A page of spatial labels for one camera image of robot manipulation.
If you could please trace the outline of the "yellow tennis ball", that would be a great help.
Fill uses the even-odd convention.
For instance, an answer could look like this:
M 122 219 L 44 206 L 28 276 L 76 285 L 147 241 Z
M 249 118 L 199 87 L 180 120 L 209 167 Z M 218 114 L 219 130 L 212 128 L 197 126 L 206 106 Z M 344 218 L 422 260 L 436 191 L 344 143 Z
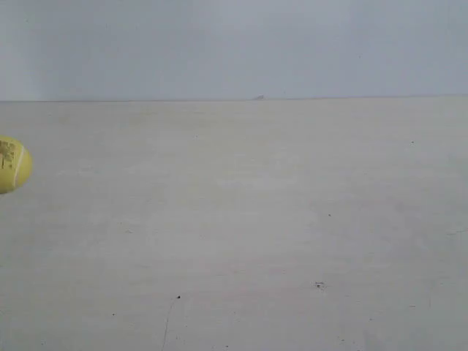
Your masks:
M 13 137 L 1 136 L 0 193 L 6 194 L 24 185 L 33 168 L 28 149 Z

